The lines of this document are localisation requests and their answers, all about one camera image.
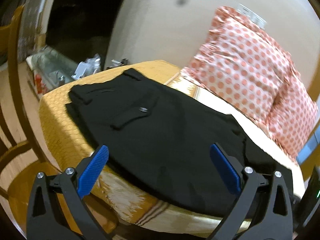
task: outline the dark doorway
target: dark doorway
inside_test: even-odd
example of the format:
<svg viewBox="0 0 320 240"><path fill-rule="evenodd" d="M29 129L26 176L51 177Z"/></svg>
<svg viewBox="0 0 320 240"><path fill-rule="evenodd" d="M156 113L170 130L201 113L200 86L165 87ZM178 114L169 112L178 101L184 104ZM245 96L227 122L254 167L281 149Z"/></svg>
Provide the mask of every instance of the dark doorway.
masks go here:
<svg viewBox="0 0 320 240"><path fill-rule="evenodd" d="M123 0L54 0L46 44L79 63L96 53L104 65Z"/></svg>

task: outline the polka dot pillow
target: polka dot pillow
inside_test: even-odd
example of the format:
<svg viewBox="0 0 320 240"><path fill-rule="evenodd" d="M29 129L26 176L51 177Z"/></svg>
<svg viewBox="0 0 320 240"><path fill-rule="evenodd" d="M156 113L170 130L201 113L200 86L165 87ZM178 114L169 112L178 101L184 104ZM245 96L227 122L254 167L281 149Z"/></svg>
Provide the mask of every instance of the polka dot pillow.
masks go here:
<svg viewBox="0 0 320 240"><path fill-rule="evenodd" d="M267 126L273 140L294 159L314 128L318 108L294 69L276 101L267 118Z"/></svg>
<svg viewBox="0 0 320 240"><path fill-rule="evenodd" d="M265 127L290 64L290 54L250 19L233 8L220 7L207 40L182 76Z"/></svg>

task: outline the chair seat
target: chair seat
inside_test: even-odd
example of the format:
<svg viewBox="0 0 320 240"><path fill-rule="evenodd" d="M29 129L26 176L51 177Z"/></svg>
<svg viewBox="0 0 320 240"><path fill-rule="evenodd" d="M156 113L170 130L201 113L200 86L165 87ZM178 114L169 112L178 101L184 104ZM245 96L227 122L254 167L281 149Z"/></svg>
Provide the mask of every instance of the chair seat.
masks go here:
<svg viewBox="0 0 320 240"><path fill-rule="evenodd" d="M44 172L48 176L60 173L50 163L35 161L20 172L8 188L8 201L12 214L23 232L26 232L26 218L30 192L36 174L40 171ZM81 231L76 225L62 194L58 194L58 200L71 230L81 234ZM118 218L107 204L102 204L97 201L94 195L86 196L84 201L98 223L107 233L112 232L116 228L118 225Z"/></svg>

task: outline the wall socket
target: wall socket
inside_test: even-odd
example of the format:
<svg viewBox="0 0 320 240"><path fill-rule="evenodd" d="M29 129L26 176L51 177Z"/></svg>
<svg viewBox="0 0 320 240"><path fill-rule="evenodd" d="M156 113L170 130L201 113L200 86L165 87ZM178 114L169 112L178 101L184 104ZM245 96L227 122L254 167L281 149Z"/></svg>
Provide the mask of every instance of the wall socket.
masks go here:
<svg viewBox="0 0 320 240"><path fill-rule="evenodd" d="M247 8L246 6L239 4L237 11L242 15L247 16L253 23L258 25L262 30L264 30L264 26L266 25L266 21L262 19L259 15L254 13L252 10Z"/></svg>

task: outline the wooden chair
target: wooden chair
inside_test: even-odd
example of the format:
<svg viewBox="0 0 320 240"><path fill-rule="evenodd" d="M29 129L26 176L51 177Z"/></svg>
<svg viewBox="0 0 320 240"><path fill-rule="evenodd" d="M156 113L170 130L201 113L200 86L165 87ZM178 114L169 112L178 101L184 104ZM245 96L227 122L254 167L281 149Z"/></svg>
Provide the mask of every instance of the wooden chair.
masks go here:
<svg viewBox="0 0 320 240"><path fill-rule="evenodd" d="M39 171L43 171L47 175L56 175L59 174L60 171L49 163L46 155L41 149L31 128L22 100L17 62L17 46L22 11L23 6L18 7L15 10L11 24L0 27L0 53L7 52L8 54L8 72L12 99L19 122L27 140L19 143L14 140L0 106L0 126L11 144L11 147L7 147L6 144L0 139L0 173L15 157L30 149L33 149L38 160L27 166L27 168L19 173L9 185L7 191L0 187L0 195L8 201L17 224L20 226L22 231L26 232L26 217L29 195L36 174ZM81 233L75 221L73 220L67 204L61 194L58 194L58 199L70 228L77 233ZM102 225L104 230L108 233L113 231L113 229L118 225L119 221L117 216L107 206L107 204L102 203L99 198L92 194L86 196L84 201L94 217L97 219L100 225ZM6 223L10 221L9 217L4 212L3 207L0 205L0 223L1 220L6 221Z"/></svg>

